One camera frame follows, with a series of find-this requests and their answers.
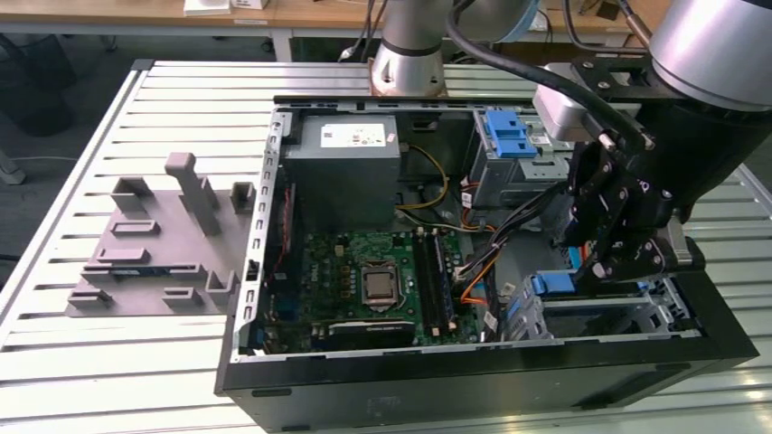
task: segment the wooden desk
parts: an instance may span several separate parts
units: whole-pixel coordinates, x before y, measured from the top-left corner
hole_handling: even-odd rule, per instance
[[[229,26],[235,20],[263,20],[273,25],[269,8],[234,9],[229,15],[185,16],[185,0],[3,0],[0,22],[51,24],[121,24]]]
[[[653,27],[662,21],[671,0],[631,0]],[[265,10],[234,9],[229,15],[186,17],[185,0],[0,0],[0,32],[269,36],[277,58],[293,61],[293,37],[357,37],[366,0],[273,0]],[[563,12],[547,15],[554,40],[569,42]],[[606,20],[593,12],[578,15],[575,25],[585,42],[623,46],[630,35],[625,16]],[[526,42],[545,41],[545,32],[526,35]]]

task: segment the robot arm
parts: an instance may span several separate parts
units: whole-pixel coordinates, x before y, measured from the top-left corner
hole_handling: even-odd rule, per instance
[[[595,247],[577,284],[703,269],[682,224],[772,132],[772,2],[674,0],[653,57],[579,59],[547,72],[469,41],[457,23],[473,2],[451,13],[451,39],[483,63],[539,83],[549,133],[578,142],[563,244]]]

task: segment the aluminum table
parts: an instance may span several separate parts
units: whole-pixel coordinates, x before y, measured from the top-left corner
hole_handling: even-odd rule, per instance
[[[533,83],[449,66],[451,96],[534,95]],[[274,95],[367,95],[361,65],[158,61],[133,71],[0,293],[0,432],[261,432],[213,394],[223,316],[71,319],[67,298],[123,175],[174,187],[167,154],[193,152],[215,189],[257,179]],[[772,201],[742,167],[689,230],[762,356],[618,410],[449,421],[359,432],[771,432]]]

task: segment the green motherboard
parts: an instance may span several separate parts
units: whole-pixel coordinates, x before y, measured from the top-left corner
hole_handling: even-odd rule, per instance
[[[299,322],[327,324],[374,319],[417,324],[414,345],[477,342],[477,312],[454,300],[454,329],[425,330],[419,267],[411,232],[346,232],[307,235],[299,294]],[[437,236],[446,270],[462,265],[454,232]],[[397,290],[390,292],[390,285]],[[303,348],[298,351],[313,351]]]

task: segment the desk leg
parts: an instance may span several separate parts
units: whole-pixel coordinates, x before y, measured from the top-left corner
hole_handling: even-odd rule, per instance
[[[273,29],[271,39],[274,40],[274,51],[277,52],[277,61],[293,61],[293,47],[290,40],[293,39],[291,29]]]
[[[25,182],[25,178],[27,175],[19,169],[17,163],[11,161],[11,158],[0,149],[0,180],[6,182],[9,185],[19,185]]]

